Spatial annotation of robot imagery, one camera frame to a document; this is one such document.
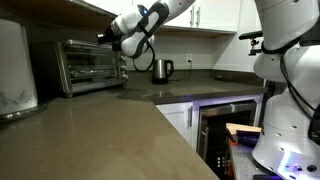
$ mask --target kitchen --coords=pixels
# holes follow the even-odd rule
[[[98,21],[93,25],[71,23],[76,22],[75,18],[68,19],[61,14],[56,21],[54,18],[51,22],[41,18],[37,21],[34,15],[28,17],[24,11],[19,12],[5,3],[1,5],[4,8],[0,9],[0,18],[25,26],[30,44],[68,39],[95,42],[95,34],[104,30],[106,22],[110,23],[109,17],[102,17],[106,22]],[[236,71],[253,77],[253,63],[257,58],[248,56],[249,41],[238,40],[242,33],[261,30],[255,3],[242,0],[238,8],[236,31],[164,29],[156,35],[156,57],[174,61],[177,71],[172,78],[188,73],[190,66],[186,65],[186,55],[192,54],[192,75],[187,80],[152,85],[151,73],[134,72],[128,58],[126,86],[84,93],[70,99],[57,97],[47,103],[44,112],[3,124],[0,178],[217,179],[195,152],[198,128],[193,126],[190,131],[192,140],[182,138],[183,129],[174,127],[166,113],[159,111],[159,106],[183,103],[186,107],[183,112],[187,114],[188,107],[192,106],[192,123],[197,125],[197,108],[201,106],[253,100],[258,104],[254,125],[259,124],[267,88],[263,83],[259,86],[243,84],[248,81],[247,76],[241,83],[234,83],[232,81],[238,79],[225,73]],[[65,24],[58,26],[59,18]],[[136,60],[137,66],[145,69],[151,56],[150,51],[143,54]],[[214,80],[217,73],[226,74],[225,81],[231,82]]]

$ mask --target stainless steel appliance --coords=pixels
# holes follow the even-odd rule
[[[72,97],[128,80],[125,56],[109,45],[76,40],[35,43],[31,57],[42,94],[58,92]]]
[[[0,19],[0,122],[17,120],[45,109],[38,105],[26,32]]]
[[[153,84],[167,84],[168,78],[174,72],[174,65],[172,60],[158,59],[153,63],[152,83]]]
[[[208,166],[223,179],[226,159],[226,123],[253,125],[254,101],[243,101],[200,109],[197,152]]]

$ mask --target wall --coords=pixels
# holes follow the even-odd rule
[[[253,64],[258,56],[248,56],[251,49],[250,41],[238,39],[243,33],[261,30],[253,0],[242,0],[239,18],[239,29],[235,36],[224,36],[213,40],[213,69],[253,72]],[[257,40],[261,45],[262,39],[257,38]]]
[[[16,21],[27,28],[29,43],[41,41],[64,41],[67,39],[78,39],[95,42],[95,34],[92,31],[54,29],[38,26],[12,14],[5,9],[0,8],[0,18]],[[185,65],[187,53],[193,54],[192,69],[212,69],[212,40],[195,39],[181,37],[157,36],[155,39],[154,49],[156,59],[171,59],[175,62],[176,69],[188,69]],[[146,68],[152,58],[149,50],[143,56],[136,60],[138,68]],[[128,69],[133,69],[132,60],[128,59]]]

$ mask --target countertop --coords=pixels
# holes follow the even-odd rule
[[[135,80],[55,98],[41,114],[0,125],[0,179],[218,179],[155,104],[266,91],[210,78]]]

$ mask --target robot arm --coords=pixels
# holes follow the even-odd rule
[[[153,41],[153,34],[164,23],[179,16],[195,0],[156,1],[148,10],[138,5],[119,15],[106,32],[98,35],[100,44],[118,41],[117,50],[123,51],[130,58],[138,58],[146,49],[147,43]]]

